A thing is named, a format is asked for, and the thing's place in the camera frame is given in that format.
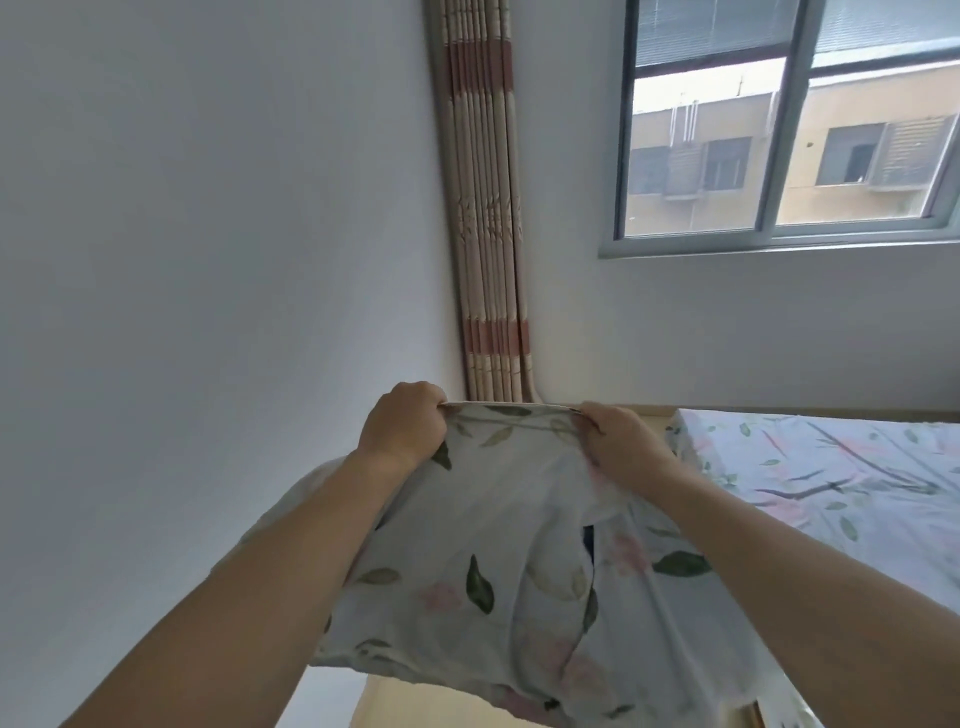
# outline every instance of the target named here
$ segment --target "beige curtain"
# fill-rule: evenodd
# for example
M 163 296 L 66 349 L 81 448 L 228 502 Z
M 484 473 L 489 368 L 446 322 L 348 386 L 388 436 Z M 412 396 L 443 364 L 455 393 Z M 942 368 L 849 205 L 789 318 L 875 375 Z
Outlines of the beige curtain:
M 428 0 L 469 397 L 537 401 L 520 266 L 509 0 Z

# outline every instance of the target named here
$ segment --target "mattress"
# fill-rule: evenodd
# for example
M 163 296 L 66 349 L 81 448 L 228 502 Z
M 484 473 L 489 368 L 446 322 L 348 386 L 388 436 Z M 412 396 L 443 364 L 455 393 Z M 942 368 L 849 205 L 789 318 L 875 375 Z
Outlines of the mattress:
M 960 425 L 679 410 L 718 486 L 960 613 Z

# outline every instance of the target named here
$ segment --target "fabric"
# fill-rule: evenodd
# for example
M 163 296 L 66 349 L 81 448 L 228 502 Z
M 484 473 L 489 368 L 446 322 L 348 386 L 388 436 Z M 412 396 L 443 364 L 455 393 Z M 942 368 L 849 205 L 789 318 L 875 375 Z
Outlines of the fabric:
M 960 425 L 680 410 L 667 437 L 721 487 L 960 613 Z
M 312 664 L 446 685 L 563 727 L 706 726 L 755 699 L 773 659 L 676 526 L 587 461 L 574 416 L 453 408 L 444 445 L 358 554 Z
M 431 0 L 471 400 L 537 401 L 523 295 L 508 0 Z

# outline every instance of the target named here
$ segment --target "curtain fold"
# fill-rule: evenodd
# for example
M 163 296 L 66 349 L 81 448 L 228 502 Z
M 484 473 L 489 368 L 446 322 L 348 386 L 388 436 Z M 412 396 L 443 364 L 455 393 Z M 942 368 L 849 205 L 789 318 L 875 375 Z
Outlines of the curtain fold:
M 469 398 L 539 401 L 522 288 L 508 0 L 428 0 Z

